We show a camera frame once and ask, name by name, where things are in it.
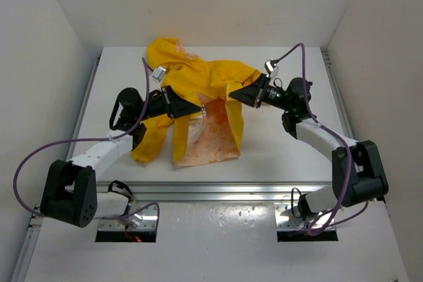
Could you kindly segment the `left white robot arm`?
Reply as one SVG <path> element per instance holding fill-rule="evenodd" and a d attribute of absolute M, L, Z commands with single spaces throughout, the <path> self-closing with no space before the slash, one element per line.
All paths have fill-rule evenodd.
<path fill-rule="evenodd" d="M 125 219 L 132 194 L 113 190 L 99 193 L 96 179 L 140 145 L 147 131 L 144 120 L 161 115 L 170 119 L 189 117 L 202 110 L 170 86 L 150 92 L 147 100 L 142 100 L 135 88 L 125 88 L 116 98 L 108 136 L 69 161 L 56 160 L 51 164 L 41 214 L 81 228 L 93 219 Z"/>

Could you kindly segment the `yellow hooded jacket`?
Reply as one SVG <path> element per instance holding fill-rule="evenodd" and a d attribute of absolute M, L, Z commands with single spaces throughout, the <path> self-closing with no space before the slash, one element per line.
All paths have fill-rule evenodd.
<path fill-rule="evenodd" d="M 183 99 L 205 106 L 206 114 L 177 119 L 167 115 L 145 120 L 147 128 L 132 158 L 143 164 L 156 159 L 173 129 L 173 164 L 199 166 L 236 159 L 241 154 L 244 119 L 242 104 L 229 93 L 243 88 L 261 72 L 241 61 L 205 61 L 188 53 L 179 40 L 158 38 L 147 47 L 147 62 L 162 66 L 166 75 L 162 85 L 170 86 Z"/>

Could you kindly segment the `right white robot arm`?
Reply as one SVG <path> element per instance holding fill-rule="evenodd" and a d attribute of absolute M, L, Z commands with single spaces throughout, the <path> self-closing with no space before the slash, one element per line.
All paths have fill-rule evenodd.
<path fill-rule="evenodd" d="M 336 206 L 351 207 L 377 199 L 389 191 L 388 181 L 377 145 L 330 132 L 312 118 L 307 102 L 312 83 L 296 77 L 287 87 L 274 87 L 270 78 L 261 75 L 252 84 L 235 90 L 229 97 L 247 106 L 259 108 L 262 103 L 280 108 L 285 131 L 322 154 L 332 165 L 330 185 L 302 194 L 295 216 L 303 220 Z"/>

